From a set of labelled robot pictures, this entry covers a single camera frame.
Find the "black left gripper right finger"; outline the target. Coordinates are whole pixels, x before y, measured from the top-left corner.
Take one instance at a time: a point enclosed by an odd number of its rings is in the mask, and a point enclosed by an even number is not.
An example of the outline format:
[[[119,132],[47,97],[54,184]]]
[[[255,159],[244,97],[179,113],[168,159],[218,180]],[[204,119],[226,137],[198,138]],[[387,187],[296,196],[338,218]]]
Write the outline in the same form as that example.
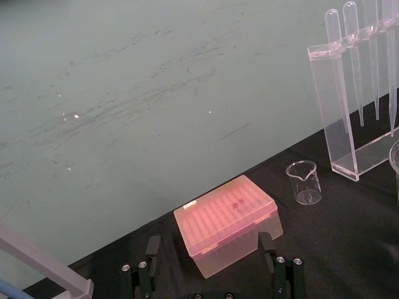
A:
[[[304,259],[277,253],[270,233],[258,233],[257,251],[270,275],[271,298],[305,298]]]

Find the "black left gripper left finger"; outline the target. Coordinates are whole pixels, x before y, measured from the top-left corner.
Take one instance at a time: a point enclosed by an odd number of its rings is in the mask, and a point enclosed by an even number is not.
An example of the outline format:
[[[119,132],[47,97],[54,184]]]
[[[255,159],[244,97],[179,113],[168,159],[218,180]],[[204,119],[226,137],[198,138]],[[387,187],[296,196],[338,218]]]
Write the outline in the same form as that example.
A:
[[[161,236],[151,236],[144,259],[137,264],[125,263],[120,267],[120,298],[153,298],[160,248]]]

